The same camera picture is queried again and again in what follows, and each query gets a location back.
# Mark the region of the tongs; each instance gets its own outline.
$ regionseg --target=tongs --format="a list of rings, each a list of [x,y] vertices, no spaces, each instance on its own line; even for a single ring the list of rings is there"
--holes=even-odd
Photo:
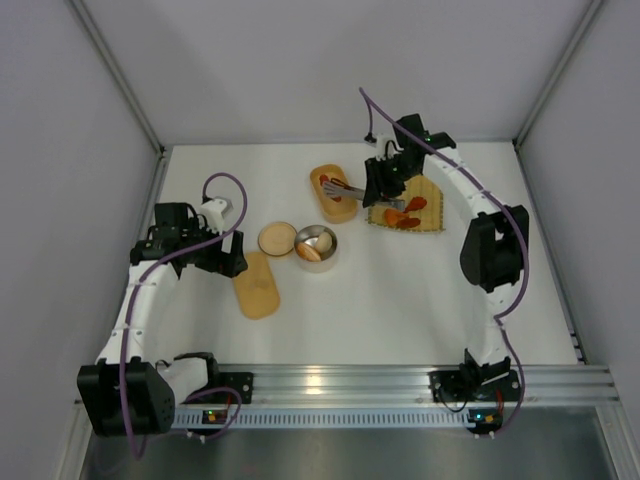
[[[351,185],[347,185],[342,180],[339,180],[337,178],[332,178],[331,180],[323,182],[322,191],[329,198],[351,197],[360,202],[364,200],[364,190],[362,190],[361,188],[352,187]],[[404,200],[401,199],[380,200],[374,205],[394,208],[400,211],[404,210]]]

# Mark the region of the orange object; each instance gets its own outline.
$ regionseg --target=orange object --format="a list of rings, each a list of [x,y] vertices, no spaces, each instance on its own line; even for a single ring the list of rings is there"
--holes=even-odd
[[[420,225],[420,219],[419,218],[403,218],[402,220],[398,221],[398,223],[396,224],[396,227],[398,227],[398,228],[415,228],[418,225]]]
[[[407,205],[407,208],[404,209],[404,213],[408,212],[417,212],[418,210],[422,210],[427,206],[427,199],[424,197],[413,197]]]
[[[311,171],[309,174],[311,188],[320,203],[322,215],[329,223],[348,222],[358,213],[358,203],[355,198],[350,197],[344,197],[340,202],[331,201],[331,199],[327,197],[322,190],[321,182],[324,180],[325,176],[327,179],[332,179],[331,181],[339,180],[347,185],[349,184],[342,168],[338,165],[330,163],[317,167]]]
[[[301,258],[304,258],[307,262],[319,262],[322,260],[320,254],[311,245],[306,243],[300,243],[296,247],[296,251]]]
[[[390,227],[395,227],[400,220],[405,218],[409,218],[409,215],[401,212],[400,210],[387,208],[384,211],[384,220],[385,222],[387,222],[387,225],[389,225]]]

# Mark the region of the wooden lid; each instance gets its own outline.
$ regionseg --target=wooden lid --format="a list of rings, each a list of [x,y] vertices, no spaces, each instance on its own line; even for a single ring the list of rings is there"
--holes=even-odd
[[[258,246],[267,255],[281,257],[293,250],[296,233],[296,229],[288,223],[270,223],[258,235]]]

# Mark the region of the black bracket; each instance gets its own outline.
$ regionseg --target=black bracket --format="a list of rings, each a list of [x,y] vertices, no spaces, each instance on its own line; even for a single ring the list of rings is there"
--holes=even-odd
[[[522,205],[506,208],[528,246],[529,213]],[[523,265],[520,243],[502,212],[491,215],[481,213],[471,220],[460,252],[460,267],[469,283],[480,285],[484,291],[491,293],[500,285],[515,284]]]
[[[84,365],[78,372],[77,384],[93,431],[101,437],[126,434],[122,409],[118,365]],[[126,365],[129,414],[137,435],[166,433],[175,415],[173,390],[149,362],[134,357]]]
[[[208,352],[187,353],[179,355],[175,360],[181,360],[184,358],[202,358],[207,362],[207,374],[209,376],[209,382],[200,390],[193,392],[194,394],[209,390],[217,387],[229,387],[233,388],[240,394],[243,405],[250,405],[253,396],[253,373],[251,372],[221,372],[218,367],[218,362],[214,358],[213,354]],[[214,393],[212,395],[205,395],[195,400],[185,402],[187,404],[226,404],[230,402],[232,405],[238,403],[235,395],[228,393]]]
[[[469,421],[475,423],[469,430],[478,434],[498,430],[502,426],[502,414],[497,408],[499,400],[517,402],[520,398],[520,381],[517,372],[511,370],[511,359],[505,357],[499,363],[478,365],[467,350],[464,358],[457,369],[429,373],[433,399],[445,406],[488,403],[490,407],[469,410]]]

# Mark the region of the gray wall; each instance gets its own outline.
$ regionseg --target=gray wall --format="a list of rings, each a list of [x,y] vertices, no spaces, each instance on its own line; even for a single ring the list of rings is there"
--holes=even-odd
[[[173,143],[360,140],[358,86],[511,139],[587,0],[87,0]]]
[[[523,150],[591,361],[640,438],[640,2],[609,2]]]
[[[51,478],[154,168],[62,0],[0,2],[0,477]]]

